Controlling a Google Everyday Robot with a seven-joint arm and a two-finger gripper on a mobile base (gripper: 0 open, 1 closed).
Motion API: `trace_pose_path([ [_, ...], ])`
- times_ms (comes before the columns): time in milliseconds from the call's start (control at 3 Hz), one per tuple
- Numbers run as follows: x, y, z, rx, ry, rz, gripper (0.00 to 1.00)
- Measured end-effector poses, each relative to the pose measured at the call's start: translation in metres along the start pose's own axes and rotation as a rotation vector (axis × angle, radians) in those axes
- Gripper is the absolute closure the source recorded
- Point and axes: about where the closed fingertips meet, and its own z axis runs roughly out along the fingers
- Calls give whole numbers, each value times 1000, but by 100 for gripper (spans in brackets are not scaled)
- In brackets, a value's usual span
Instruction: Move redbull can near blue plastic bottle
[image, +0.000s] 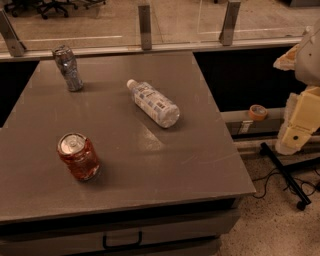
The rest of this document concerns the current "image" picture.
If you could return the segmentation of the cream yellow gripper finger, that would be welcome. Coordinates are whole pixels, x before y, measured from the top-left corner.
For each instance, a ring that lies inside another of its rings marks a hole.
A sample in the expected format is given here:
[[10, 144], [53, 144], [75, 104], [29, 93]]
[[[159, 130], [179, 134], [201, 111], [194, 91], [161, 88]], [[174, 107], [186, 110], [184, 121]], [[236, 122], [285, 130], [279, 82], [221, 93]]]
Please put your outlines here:
[[284, 110], [275, 149], [282, 155], [300, 151], [320, 127], [320, 88], [308, 86], [300, 94], [291, 93]]

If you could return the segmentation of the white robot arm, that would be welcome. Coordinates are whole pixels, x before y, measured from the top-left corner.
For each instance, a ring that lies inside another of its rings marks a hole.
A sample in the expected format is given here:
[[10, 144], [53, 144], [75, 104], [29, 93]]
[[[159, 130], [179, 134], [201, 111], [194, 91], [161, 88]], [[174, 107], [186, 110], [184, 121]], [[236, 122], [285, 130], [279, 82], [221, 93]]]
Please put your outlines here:
[[320, 32], [308, 27], [302, 41], [277, 58], [277, 69], [294, 70], [298, 81], [306, 85], [300, 94], [291, 93], [284, 110], [275, 149], [283, 155], [301, 150], [320, 127]]

